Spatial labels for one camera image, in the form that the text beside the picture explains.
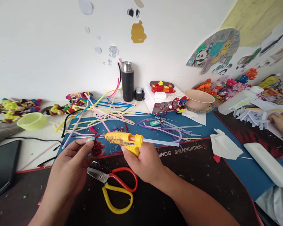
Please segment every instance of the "white power bank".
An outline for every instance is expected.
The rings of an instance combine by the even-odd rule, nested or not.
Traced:
[[[283,166],[259,143],[246,143],[244,147],[275,185],[283,187]]]

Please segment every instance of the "scissors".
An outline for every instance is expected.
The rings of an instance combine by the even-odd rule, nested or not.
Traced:
[[[132,173],[132,175],[134,176],[134,179],[135,179],[135,187],[133,189],[129,188],[117,175],[115,175],[115,173],[119,172],[119,171],[128,171],[130,173]],[[117,168],[117,169],[114,169],[112,170],[112,173],[110,174],[106,174],[106,173],[103,173],[97,169],[93,169],[93,168],[90,168],[88,167],[87,169],[87,173],[92,176],[93,178],[99,180],[100,182],[103,182],[104,183],[104,186],[102,187],[102,190],[103,190],[103,194],[104,194],[104,197],[105,197],[105,201],[107,203],[107,206],[108,208],[111,210],[111,212],[115,213],[115,214],[124,214],[126,213],[132,206],[132,203],[133,203],[133,192],[136,191],[137,189],[137,185],[138,185],[138,181],[137,181],[137,176],[136,174],[128,167],[120,167],[120,168]],[[111,186],[108,184],[107,180],[110,178],[110,177],[113,177],[114,179],[116,179],[117,182],[119,182],[119,184],[123,187],[115,187],[115,186]],[[112,190],[112,191],[118,191],[118,192],[122,192],[122,193],[125,193],[125,194],[128,194],[130,195],[131,199],[130,199],[130,203],[127,207],[123,208],[123,209],[118,209],[118,208],[115,208],[110,200],[109,200],[109,196],[108,196],[108,193],[107,193],[107,190],[106,189],[109,189],[109,190]]]

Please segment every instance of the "thermos bottle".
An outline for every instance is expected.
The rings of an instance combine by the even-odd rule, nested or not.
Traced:
[[[123,62],[121,78],[123,85],[123,99],[126,102],[131,102],[134,99],[134,70],[131,62]]]

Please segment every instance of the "white box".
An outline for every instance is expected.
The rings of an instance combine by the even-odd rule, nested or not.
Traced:
[[[181,98],[184,96],[184,93],[181,92],[176,86],[174,86],[174,90],[176,93],[166,93],[167,97],[165,99],[156,99],[155,98],[155,93],[151,91],[151,86],[146,86],[144,88],[145,91],[145,103],[150,111],[150,113],[160,113],[160,112],[165,112],[167,108],[161,109],[159,106],[159,103],[162,104],[168,104],[172,103],[173,99],[175,98]]]

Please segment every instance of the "mouse pad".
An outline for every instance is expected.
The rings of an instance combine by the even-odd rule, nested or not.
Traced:
[[[162,163],[182,179],[202,189],[216,199],[241,225],[259,225],[253,202],[239,179],[221,159],[213,159],[211,139],[181,143],[179,147],[158,147]],[[123,155],[107,156],[98,162],[110,169],[128,167]],[[108,173],[98,164],[93,168]],[[133,176],[122,171],[116,173],[129,187],[135,186]],[[113,178],[108,180],[113,186],[120,186]],[[138,178],[138,188],[133,193],[131,209],[122,215],[112,213],[102,192],[103,183],[91,176],[78,196],[66,225],[186,225],[183,216],[173,200]],[[116,208],[129,204],[129,196],[108,191],[110,201]]]
[[[252,127],[250,122],[236,119],[232,113],[223,115],[218,111],[214,114],[228,127],[235,137],[242,143],[260,143],[275,159],[283,158],[283,140],[269,130]]]

